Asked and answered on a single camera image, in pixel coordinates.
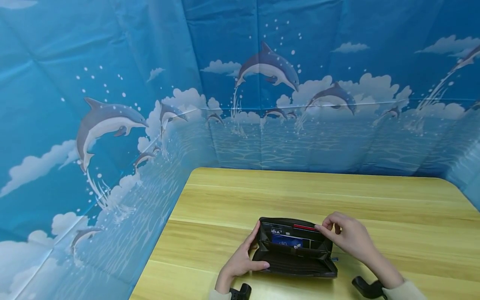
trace fabric wall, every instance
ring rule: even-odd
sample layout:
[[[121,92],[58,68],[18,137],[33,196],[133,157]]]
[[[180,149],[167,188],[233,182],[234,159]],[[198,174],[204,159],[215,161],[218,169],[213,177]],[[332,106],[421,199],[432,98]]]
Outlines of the fabric wall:
[[[197,167],[480,208],[480,3],[0,0],[0,300],[128,299]]]

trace beige sleeve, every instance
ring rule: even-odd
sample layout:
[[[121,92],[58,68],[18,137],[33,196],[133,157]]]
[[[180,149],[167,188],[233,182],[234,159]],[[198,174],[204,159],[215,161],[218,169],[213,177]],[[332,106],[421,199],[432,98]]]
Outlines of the beige sleeve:
[[[216,290],[211,290],[210,291],[210,296],[208,297],[208,300],[230,300],[232,298],[232,293],[228,293],[226,295],[222,295]]]
[[[397,288],[384,288],[383,290],[388,300],[427,300],[427,297],[408,280],[405,280],[405,282]]]

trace blue card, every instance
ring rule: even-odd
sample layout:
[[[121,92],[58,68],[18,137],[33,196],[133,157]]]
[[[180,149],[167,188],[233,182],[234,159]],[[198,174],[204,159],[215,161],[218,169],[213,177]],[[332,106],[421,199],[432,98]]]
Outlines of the blue card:
[[[286,237],[277,234],[272,234],[272,243],[293,247],[295,249],[303,247],[303,240],[293,237]]]

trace wallet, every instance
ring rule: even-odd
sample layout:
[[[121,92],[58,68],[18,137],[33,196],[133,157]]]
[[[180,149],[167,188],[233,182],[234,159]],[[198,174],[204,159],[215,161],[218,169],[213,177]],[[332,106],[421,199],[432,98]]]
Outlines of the wallet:
[[[254,261],[270,264],[262,272],[287,276],[336,278],[333,243],[314,223],[289,218],[260,218]]]

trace black clamp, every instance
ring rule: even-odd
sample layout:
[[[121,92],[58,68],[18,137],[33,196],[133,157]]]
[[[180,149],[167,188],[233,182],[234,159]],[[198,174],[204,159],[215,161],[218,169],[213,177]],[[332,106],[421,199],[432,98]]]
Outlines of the black clamp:
[[[250,294],[252,293],[252,288],[248,284],[244,283],[241,285],[240,291],[231,288],[230,293],[232,293],[232,298],[230,298],[230,300],[249,300]]]
[[[357,276],[352,280],[353,286],[360,292],[362,296],[367,299],[377,299],[383,297],[387,299],[384,294],[383,284],[380,281],[375,281],[372,284],[368,284],[362,276]]]

